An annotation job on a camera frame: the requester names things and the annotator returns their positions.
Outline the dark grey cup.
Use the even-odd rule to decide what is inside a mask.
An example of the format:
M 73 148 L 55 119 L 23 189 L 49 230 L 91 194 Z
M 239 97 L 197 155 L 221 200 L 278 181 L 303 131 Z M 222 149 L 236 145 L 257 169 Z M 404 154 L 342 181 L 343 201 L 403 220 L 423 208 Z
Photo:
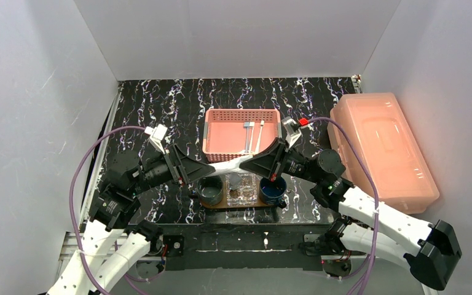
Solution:
M 214 206 L 221 202 L 223 192 L 223 181 L 220 176 L 209 176 L 197 181 L 196 187 L 189 194 L 192 199 Z

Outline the oval wooden tray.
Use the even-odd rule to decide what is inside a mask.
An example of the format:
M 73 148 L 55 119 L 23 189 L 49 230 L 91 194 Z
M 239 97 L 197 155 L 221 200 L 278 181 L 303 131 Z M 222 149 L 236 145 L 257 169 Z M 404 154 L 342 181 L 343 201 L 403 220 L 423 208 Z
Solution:
M 201 206 L 211 210 L 225 210 L 225 209 L 237 209 L 237 208 L 275 208 L 276 205 L 266 204 L 260 198 L 257 198 L 251 203 L 232 203 L 229 204 L 227 198 L 224 197 L 219 203 L 210 205 L 203 199 L 200 199 Z

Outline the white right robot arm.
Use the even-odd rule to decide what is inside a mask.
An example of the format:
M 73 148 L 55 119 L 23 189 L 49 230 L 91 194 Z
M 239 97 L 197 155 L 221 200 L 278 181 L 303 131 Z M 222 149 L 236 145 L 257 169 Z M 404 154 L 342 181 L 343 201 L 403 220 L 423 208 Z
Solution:
M 432 224 L 376 202 L 374 197 L 341 177 L 345 167 L 332 149 L 309 159 L 287 148 L 285 140 L 275 138 L 264 151 L 246 156 L 238 166 L 271 181 L 286 173 L 314 183 L 310 193 L 321 206 L 370 227 L 344 227 L 339 237 L 346 248 L 350 249 L 352 243 L 345 241 L 355 235 L 368 241 L 362 250 L 370 250 L 373 230 L 377 229 L 376 241 L 392 240 L 390 252 L 408 266 L 414 278 L 432 289 L 445 290 L 462 256 L 451 224 L 441 219 Z

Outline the clear plastic dimpled tray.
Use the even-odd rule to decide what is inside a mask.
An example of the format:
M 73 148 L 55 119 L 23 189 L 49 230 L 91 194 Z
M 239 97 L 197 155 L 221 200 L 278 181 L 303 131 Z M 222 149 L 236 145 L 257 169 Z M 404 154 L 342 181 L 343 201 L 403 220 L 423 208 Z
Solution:
M 232 203 L 251 203 L 258 198 L 258 178 L 255 174 L 239 174 L 243 181 L 237 191 L 231 191 L 228 188 L 229 175 L 226 175 L 226 198 L 229 204 Z

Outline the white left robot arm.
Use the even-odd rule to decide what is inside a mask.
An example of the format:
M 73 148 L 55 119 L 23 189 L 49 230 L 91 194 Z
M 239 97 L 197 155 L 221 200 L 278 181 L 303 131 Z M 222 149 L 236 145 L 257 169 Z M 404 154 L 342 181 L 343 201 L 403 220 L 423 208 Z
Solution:
M 167 182 L 189 184 L 215 171 L 214 166 L 188 157 L 177 146 L 154 151 L 146 160 L 133 151 L 117 154 L 109 164 L 100 196 L 90 208 L 85 230 L 76 233 L 77 249 L 48 294 L 109 294 L 162 234 L 161 227 L 143 221 L 109 254 L 141 206 L 138 195 Z

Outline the dark blue cup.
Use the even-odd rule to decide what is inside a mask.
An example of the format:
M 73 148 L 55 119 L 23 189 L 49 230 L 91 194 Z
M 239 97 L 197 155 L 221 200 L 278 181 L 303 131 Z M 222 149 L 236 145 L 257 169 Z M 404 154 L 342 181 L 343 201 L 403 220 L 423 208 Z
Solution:
M 266 205 L 285 208 L 284 194 L 286 189 L 287 184 L 282 177 L 277 178 L 275 181 L 262 178 L 259 182 L 259 199 Z

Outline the red capped toothpaste tube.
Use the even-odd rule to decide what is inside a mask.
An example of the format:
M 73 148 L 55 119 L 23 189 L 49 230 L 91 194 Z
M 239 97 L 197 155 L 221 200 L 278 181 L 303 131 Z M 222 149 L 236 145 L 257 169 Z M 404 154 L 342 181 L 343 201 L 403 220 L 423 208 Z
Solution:
M 245 173 L 246 171 L 240 168 L 240 164 L 244 161 L 250 159 L 251 156 L 242 156 L 237 157 L 232 160 L 228 160 L 225 162 L 216 162 L 211 163 L 210 166 L 214 168 L 214 172 L 210 173 L 209 176 L 219 176 L 219 175 L 228 175 L 231 173 Z

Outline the white toothpaste tube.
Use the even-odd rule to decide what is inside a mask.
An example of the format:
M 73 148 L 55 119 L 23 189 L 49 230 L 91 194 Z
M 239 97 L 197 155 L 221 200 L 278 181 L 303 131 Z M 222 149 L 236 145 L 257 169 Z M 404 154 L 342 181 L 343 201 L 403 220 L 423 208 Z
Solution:
M 229 184 L 228 188 L 231 191 L 239 190 L 239 187 L 243 181 L 243 178 L 238 173 L 231 173 L 229 175 Z

